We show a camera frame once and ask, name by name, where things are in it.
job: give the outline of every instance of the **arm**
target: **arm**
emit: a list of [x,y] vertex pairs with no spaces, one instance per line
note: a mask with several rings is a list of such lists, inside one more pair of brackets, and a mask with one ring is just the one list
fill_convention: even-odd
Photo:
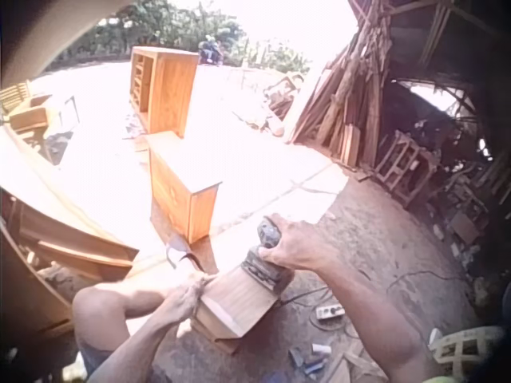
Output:
[[282,239],[259,254],[280,266],[314,271],[344,306],[369,355],[392,382],[425,381],[442,375],[415,328],[359,272],[342,260],[339,251],[309,223],[269,217]]
[[171,328],[192,315],[206,282],[207,278],[200,276],[173,289],[148,321],[88,381],[147,381],[158,346]]

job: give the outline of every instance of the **hand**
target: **hand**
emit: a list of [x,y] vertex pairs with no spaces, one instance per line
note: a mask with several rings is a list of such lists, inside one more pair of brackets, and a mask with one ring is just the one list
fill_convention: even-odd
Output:
[[192,316],[204,287],[216,276],[196,271],[179,286],[172,288],[160,307],[154,312],[156,320],[164,325],[175,325]]
[[263,260],[290,269],[317,271],[325,259],[338,254],[310,223],[287,221],[278,214],[269,215],[268,219],[279,228],[282,238],[272,249],[259,249]]

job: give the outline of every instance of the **forearm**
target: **forearm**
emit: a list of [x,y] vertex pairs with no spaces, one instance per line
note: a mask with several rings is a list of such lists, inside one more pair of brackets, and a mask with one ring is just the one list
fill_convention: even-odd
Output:
[[148,380],[156,350],[173,326],[172,322],[162,322],[154,315],[116,349],[92,374],[89,382],[140,383]]
[[325,258],[315,271],[343,305],[369,355],[389,377],[404,365],[414,369],[419,379],[438,374],[438,365],[418,331],[359,272],[335,255]]

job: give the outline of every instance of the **concrete floor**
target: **concrete floor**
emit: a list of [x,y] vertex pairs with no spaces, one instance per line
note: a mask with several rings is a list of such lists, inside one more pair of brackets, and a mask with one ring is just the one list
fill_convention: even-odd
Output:
[[[430,229],[372,181],[358,183],[321,153],[285,145],[238,121],[230,110],[240,88],[223,85],[229,79],[227,70],[198,69],[185,137],[208,146],[210,154],[196,160],[213,162],[224,179],[211,235],[193,246],[206,268],[228,270],[238,264],[258,241],[260,218],[277,211],[317,223],[327,240],[336,243],[343,257],[381,291],[404,274],[435,273],[402,278],[388,291],[424,338],[434,327],[448,334],[476,326],[463,270]],[[126,125],[133,118],[128,80],[128,63],[109,63],[51,73],[34,81],[33,87],[75,94],[81,125],[59,166],[63,187],[91,217],[141,249],[134,278],[156,280],[171,271],[163,243],[149,222],[147,153],[136,151],[140,141],[127,139]],[[283,299],[322,285],[312,273],[299,272]],[[309,295],[299,302],[313,306],[321,296]],[[308,352],[310,343],[316,342],[332,344],[336,350],[349,340],[344,330],[316,329],[309,322],[310,306],[290,304],[272,310],[234,356],[223,354],[184,324],[175,343],[162,342],[155,363],[173,381],[262,381],[275,371],[284,371],[291,381],[305,381],[288,361],[289,348]],[[130,329],[141,323],[130,323]]]

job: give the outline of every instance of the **sky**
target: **sky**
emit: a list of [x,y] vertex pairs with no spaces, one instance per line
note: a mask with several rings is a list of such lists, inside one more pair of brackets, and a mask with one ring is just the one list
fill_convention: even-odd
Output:
[[[194,7],[197,0],[170,0]],[[204,7],[238,18],[252,40],[278,38],[312,61],[331,59],[347,45],[357,23],[347,0],[205,0]]]

